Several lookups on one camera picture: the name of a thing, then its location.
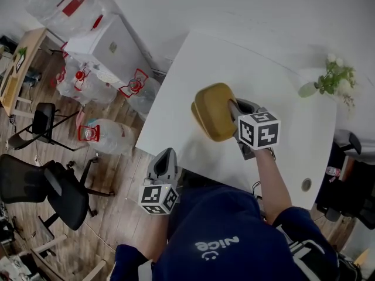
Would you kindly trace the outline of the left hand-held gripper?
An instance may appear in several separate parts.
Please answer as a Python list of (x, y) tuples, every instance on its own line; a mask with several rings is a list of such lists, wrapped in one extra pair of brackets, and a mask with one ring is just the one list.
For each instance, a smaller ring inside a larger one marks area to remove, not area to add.
[(166, 148), (150, 162), (139, 188), (138, 205), (150, 215), (169, 215), (178, 202), (178, 164), (173, 148)]

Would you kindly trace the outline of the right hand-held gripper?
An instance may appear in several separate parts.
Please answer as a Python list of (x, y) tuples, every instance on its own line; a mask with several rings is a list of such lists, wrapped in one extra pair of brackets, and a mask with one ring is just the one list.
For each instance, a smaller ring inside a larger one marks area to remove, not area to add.
[(237, 98), (228, 101), (233, 124), (237, 128), (235, 138), (244, 160), (255, 157), (254, 152), (270, 149), (279, 143), (281, 121), (272, 112), (261, 111), (261, 107), (249, 100)]

